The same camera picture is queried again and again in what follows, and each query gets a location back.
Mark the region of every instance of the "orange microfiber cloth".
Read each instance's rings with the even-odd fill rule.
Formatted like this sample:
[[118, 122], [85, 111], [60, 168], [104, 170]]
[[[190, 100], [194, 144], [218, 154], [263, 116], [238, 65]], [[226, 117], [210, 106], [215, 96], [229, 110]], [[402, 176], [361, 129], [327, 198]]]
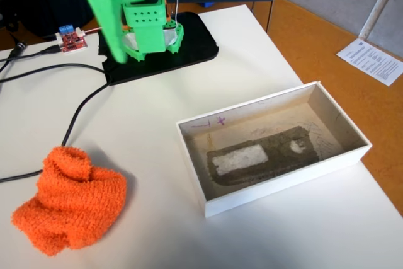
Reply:
[[12, 221], [35, 247], [53, 256], [101, 238], [122, 211], [127, 184], [120, 173], [92, 166], [84, 151], [56, 147], [43, 161], [37, 187]]

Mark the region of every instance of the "white pole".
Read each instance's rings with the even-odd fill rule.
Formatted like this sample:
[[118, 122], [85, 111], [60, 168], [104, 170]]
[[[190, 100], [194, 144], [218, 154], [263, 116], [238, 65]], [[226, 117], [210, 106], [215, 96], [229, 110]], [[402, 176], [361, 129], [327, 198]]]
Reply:
[[366, 40], [368, 38], [387, 2], [388, 0], [377, 0], [368, 19], [361, 29], [360, 34], [358, 35], [358, 38], [363, 40]]

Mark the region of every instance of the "blue terminal block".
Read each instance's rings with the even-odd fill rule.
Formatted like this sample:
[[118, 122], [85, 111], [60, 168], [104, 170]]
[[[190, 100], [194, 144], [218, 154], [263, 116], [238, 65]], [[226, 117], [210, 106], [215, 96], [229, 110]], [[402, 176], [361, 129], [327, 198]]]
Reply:
[[74, 32], [73, 25], [66, 25], [65, 29], [67, 30], [67, 34], [71, 34]]
[[67, 29], [65, 28], [65, 26], [61, 26], [59, 28], [59, 32], [60, 32], [60, 34], [65, 35], [65, 34], [67, 34]]

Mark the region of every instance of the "paper sheet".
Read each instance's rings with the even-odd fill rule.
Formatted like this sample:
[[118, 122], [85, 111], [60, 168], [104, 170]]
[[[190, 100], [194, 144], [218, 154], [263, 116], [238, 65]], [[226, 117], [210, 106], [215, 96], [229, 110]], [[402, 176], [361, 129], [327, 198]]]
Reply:
[[387, 86], [403, 73], [403, 62], [361, 39], [351, 42], [338, 56]]

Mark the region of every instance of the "white box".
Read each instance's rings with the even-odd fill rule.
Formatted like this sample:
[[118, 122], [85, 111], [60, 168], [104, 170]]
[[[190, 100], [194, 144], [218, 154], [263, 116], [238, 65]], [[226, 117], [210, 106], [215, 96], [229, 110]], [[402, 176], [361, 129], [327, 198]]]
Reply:
[[357, 163], [372, 146], [319, 82], [177, 128], [206, 217]]

